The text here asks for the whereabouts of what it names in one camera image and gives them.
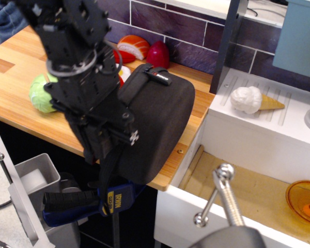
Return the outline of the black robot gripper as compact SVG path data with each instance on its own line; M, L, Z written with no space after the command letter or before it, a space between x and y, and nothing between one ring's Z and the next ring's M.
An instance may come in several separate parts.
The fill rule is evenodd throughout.
M83 147L85 161L101 163L118 144L134 145L134 115L118 98L119 66L113 49L46 49L46 67L57 83L44 87L55 109L64 113Z

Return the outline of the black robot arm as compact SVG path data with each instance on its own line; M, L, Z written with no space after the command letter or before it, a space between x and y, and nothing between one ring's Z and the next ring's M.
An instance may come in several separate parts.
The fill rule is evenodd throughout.
M39 36L48 73L44 90L62 112L88 163L114 158L138 140L134 115L119 99L121 63L106 40L108 13L96 1L15 1Z

